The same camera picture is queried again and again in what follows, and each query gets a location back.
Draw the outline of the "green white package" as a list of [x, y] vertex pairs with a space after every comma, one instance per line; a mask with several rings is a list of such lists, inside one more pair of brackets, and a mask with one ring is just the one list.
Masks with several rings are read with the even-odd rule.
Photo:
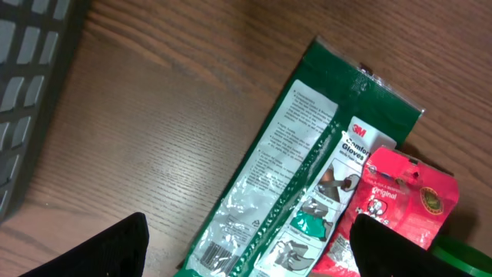
[[305, 50], [191, 244], [180, 276], [306, 276], [368, 158], [422, 108], [319, 38]]

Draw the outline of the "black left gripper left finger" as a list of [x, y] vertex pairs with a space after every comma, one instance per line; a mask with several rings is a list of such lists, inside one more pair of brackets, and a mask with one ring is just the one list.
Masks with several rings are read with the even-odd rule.
[[148, 243], [146, 216], [135, 212], [22, 277], [141, 277]]

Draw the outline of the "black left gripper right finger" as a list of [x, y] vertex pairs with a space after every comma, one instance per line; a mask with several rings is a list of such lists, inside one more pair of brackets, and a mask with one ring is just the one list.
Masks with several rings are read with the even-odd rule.
[[361, 277], [468, 276], [365, 214], [351, 226], [350, 245]]

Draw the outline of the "red snack bag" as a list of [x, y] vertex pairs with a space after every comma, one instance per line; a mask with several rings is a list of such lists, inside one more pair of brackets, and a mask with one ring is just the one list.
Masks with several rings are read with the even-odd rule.
[[366, 161], [355, 193], [312, 272], [358, 276], [350, 230], [368, 215], [422, 249], [429, 249], [460, 197], [452, 176], [386, 147]]

